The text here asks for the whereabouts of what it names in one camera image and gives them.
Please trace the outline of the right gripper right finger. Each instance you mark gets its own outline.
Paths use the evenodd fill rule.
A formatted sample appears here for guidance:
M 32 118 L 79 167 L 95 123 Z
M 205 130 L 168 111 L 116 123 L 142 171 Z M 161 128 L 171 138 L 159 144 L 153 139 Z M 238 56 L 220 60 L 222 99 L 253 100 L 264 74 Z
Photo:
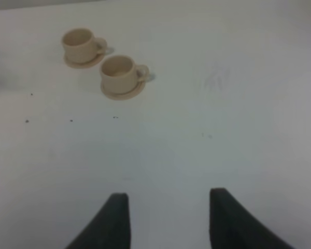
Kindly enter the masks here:
M 225 188 L 209 195 L 209 239 L 218 248 L 292 248 L 252 216 Z

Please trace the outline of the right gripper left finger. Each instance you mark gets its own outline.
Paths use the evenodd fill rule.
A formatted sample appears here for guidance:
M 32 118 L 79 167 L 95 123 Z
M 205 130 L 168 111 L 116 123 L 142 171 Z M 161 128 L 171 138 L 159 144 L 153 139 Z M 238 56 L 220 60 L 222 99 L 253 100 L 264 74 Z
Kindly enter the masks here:
M 85 229 L 67 246 L 76 248 L 131 247 L 129 196 L 112 194 Z

